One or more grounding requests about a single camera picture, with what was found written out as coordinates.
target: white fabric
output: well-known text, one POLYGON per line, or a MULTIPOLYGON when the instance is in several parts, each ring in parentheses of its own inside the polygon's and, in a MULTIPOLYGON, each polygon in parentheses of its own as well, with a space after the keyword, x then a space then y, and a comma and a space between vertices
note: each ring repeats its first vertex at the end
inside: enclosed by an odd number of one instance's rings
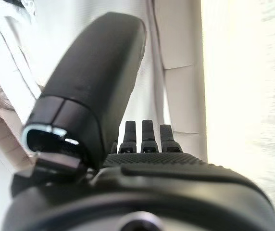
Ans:
POLYGON ((34 106, 36 96, 39 96, 40 90, 35 81, 29 78, 27 74, 29 70, 26 68, 26 62, 23 62, 23 54, 21 54, 14 40, 10 39, 12 33, 6 26, 4 17, 0 14, 0 28, 4 28, 7 32, 4 33, 6 34, 4 36, 0 33, 0 84, 20 119, 25 122, 34 106))

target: textured black surface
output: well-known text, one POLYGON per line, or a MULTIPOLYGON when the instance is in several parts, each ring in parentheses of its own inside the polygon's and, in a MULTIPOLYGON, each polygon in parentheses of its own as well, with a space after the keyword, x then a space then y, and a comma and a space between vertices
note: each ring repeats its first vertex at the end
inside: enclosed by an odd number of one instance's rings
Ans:
POLYGON ((207 165, 207 163, 187 153, 110 154, 104 162, 105 166, 118 166, 122 164, 207 165))

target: black plastic casing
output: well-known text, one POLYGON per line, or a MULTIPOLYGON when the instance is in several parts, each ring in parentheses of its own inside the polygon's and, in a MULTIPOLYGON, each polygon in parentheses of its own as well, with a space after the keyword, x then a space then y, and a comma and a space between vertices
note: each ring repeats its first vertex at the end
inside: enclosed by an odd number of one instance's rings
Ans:
POLYGON ((145 41, 144 24, 136 17, 107 13, 91 23, 37 100, 23 131, 24 145, 34 152, 78 153, 99 168, 117 136, 145 41))

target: black plastic housing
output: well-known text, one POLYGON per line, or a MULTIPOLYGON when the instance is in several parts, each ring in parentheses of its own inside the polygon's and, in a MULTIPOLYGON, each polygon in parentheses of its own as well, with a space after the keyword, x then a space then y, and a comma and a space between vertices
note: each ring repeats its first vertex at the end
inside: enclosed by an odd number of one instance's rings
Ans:
POLYGON ((146 31, 133 16, 107 13, 61 59, 29 117, 34 152, 81 155, 99 168, 117 136, 144 55, 146 31))

